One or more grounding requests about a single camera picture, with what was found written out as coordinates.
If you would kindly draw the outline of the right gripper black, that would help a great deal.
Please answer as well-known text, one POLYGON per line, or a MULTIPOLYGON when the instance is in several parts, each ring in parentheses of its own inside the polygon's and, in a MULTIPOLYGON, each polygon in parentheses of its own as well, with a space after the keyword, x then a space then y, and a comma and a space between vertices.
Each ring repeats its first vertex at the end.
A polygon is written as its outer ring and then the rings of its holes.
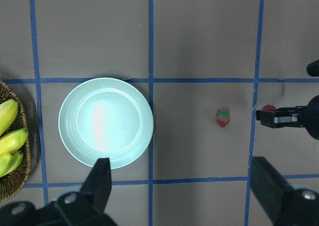
MULTIPOLYGON (((312 77, 319 76, 319 61, 315 60, 307 65, 307 73, 312 77)), ((305 127, 309 135, 319 138, 319 96, 310 100, 307 107, 278 108, 274 111, 256 110, 256 120, 269 128, 305 127)))

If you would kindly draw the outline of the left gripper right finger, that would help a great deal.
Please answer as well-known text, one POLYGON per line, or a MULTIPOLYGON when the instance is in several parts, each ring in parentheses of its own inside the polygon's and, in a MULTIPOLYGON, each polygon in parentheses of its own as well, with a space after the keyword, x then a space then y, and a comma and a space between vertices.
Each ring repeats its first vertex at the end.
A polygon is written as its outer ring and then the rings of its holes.
POLYGON ((252 158, 250 187, 274 226, 319 224, 319 192, 291 185, 266 158, 252 158))

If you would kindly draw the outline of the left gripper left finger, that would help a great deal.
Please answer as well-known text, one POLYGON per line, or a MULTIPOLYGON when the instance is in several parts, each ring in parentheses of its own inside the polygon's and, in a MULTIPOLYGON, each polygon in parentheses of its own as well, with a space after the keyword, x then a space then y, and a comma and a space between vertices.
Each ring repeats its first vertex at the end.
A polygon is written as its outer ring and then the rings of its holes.
POLYGON ((101 213, 104 212, 112 189, 109 158, 99 158, 80 188, 80 193, 101 213))

